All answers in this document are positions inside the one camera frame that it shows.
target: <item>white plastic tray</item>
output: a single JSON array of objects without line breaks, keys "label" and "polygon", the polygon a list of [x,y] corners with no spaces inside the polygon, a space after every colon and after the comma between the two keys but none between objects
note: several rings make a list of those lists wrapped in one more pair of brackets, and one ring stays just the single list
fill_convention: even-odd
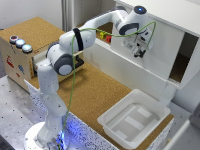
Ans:
[{"label": "white plastic tray", "polygon": [[98,122],[122,147],[135,149],[169,113],[169,108],[136,89],[100,116]]}]

